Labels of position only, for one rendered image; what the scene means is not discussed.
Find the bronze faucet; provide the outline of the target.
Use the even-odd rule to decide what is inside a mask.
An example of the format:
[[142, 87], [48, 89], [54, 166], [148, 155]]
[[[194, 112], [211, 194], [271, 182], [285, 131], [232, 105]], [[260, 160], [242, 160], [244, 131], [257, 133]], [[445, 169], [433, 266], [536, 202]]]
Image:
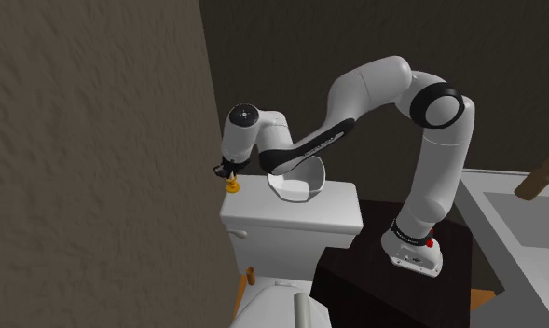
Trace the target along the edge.
[[514, 194], [526, 201], [535, 199], [549, 185], [549, 156], [533, 170], [514, 190]]

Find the brown toilet paper holder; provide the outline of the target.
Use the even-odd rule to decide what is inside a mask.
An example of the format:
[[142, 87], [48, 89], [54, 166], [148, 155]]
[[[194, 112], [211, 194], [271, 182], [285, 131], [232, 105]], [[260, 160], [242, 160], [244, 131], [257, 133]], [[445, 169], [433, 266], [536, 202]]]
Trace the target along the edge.
[[252, 266], [248, 266], [246, 267], [245, 272], [240, 275], [237, 301], [234, 307], [234, 313], [232, 318], [233, 321], [237, 319], [238, 315], [243, 311], [243, 308], [245, 307], [244, 295], [246, 292], [246, 288], [248, 286], [254, 286], [254, 285], [255, 285], [254, 268]]

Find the dark robot stand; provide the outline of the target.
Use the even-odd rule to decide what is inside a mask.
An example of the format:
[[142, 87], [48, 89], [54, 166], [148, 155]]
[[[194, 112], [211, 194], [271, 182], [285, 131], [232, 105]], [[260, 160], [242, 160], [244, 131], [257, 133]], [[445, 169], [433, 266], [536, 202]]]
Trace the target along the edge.
[[400, 203], [362, 200], [364, 228], [348, 249], [327, 248], [310, 296], [327, 306], [333, 328], [469, 328], [472, 240], [448, 220], [434, 228], [444, 256], [428, 276], [395, 266], [380, 238]]

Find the white faceted bowl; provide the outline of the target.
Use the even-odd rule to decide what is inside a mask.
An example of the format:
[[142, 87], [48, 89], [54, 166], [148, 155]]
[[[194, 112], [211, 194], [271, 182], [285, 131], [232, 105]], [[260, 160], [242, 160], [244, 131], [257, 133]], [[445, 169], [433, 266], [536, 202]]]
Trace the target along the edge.
[[282, 175], [267, 175], [268, 186], [282, 200], [308, 202], [324, 188], [326, 171], [319, 157], [309, 157]]

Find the white toilet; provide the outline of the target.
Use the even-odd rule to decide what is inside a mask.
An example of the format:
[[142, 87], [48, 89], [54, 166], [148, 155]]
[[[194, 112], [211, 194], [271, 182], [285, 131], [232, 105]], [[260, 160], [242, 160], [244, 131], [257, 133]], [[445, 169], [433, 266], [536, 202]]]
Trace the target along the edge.
[[253, 273], [229, 328], [332, 328], [310, 292], [326, 248], [347, 249], [363, 229], [356, 187], [327, 181], [306, 202], [281, 199], [264, 176], [241, 175], [220, 219], [242, 275]]

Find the grey sink counter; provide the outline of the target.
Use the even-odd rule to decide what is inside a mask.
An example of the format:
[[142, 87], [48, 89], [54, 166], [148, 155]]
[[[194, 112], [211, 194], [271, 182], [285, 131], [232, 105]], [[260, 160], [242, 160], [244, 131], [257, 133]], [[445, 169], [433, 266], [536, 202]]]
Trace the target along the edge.
[[525, 201], [528, 175], [465, 169], [456, 206], [504, 291], [470, 315], [471, 328], [549, 328], [549, 185]]

